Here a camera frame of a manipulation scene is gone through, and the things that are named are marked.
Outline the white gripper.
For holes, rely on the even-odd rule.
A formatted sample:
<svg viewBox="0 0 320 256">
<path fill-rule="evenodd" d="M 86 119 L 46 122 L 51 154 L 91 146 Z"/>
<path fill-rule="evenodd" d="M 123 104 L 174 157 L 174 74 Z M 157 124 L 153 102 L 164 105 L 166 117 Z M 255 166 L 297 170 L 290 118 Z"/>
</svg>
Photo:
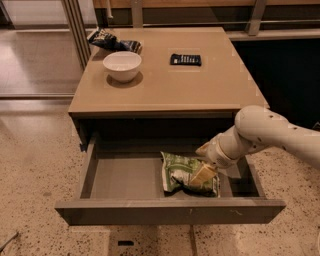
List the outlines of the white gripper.
<svg viewBox="0 0 320 256">
<path fill-rule="evenodd" d="M 200 186 L 212 179 L 216 175 L 216 168 L 227 169 L 237 163 L 236 160 L 231 159 L 222 151 L 218 138 L 213 138 L 197 148 L 196 154 L 206 157 L 213 166 L 201 162 L 190 178 L 189 184 L 191 186 Z"/>
</svg>

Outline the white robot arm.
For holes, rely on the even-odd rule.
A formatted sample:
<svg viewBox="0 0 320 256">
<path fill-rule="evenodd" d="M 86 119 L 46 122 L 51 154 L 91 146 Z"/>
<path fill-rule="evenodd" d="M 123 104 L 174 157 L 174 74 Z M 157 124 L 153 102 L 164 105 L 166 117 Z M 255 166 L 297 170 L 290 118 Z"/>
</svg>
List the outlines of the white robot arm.
<svg viewBox="0 0 320 256">
<path fill-rule="evenodd" d="M 268 146 L 287 151 L 312 167 L 320 169 L 320 133 L 291 124 L 283 116 L 261 106 L 246 106 L 235 116 L 234 125 L 196 150 L 205 159 L 191 176 L 189 184 L 200 186 L 218 169 L 235 165 L 247 154 Z"/>
</svg>

